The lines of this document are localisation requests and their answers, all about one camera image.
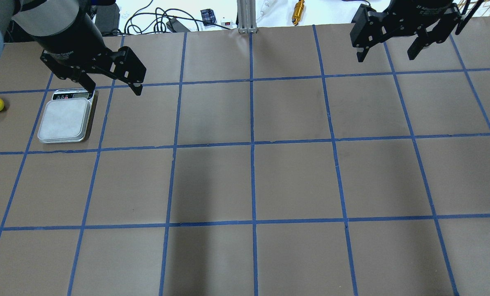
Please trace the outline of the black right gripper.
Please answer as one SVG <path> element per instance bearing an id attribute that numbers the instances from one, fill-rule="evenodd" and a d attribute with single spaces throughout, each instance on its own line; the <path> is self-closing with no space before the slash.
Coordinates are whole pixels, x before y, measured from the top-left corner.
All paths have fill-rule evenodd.
<path id="1" fill-rule="evenodd" d="M 417 36 L 407 50 L 409 60 L 432 43 L 442 43 L 461 22 L 462 14 L 451 0 L 392 0 L 378 12 L 361 4 L 350 32 L 358 62 L 364 62 L 374 45 L 394 37 Z"/>

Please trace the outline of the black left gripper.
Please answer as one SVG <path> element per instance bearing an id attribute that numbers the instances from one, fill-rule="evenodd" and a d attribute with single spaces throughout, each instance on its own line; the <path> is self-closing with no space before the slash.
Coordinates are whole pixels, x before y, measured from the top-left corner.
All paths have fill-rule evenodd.
<path id="1" fill-rule="evenodd" d="M 147 73 L 145 65 L 128 46 L 84 55 L 75 52 L 56 55 L 44 50 L 40 60 L 57 78 L 70 79 L 89 93 L 95 91 L 95 81 L 89 75 L 100 74 L 127 84 L 136 96 L 141 96 Z"/>

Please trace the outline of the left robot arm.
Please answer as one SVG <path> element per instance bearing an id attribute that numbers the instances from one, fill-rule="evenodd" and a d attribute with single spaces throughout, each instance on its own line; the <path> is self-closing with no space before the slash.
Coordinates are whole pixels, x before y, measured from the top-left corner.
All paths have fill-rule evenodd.
<path id="1" fill-rule="evenodd" d="M 43 48 L 40 59 L 59 79 L 70 79 L 88 91 L 101 74 L 128 84 L 140 96 L 146 67 L 127 46 L 106 47 L 89 13 L 91 6 L 109 6 L 114 0 L 0 0 L 0 56 L 11 21 Z"/>

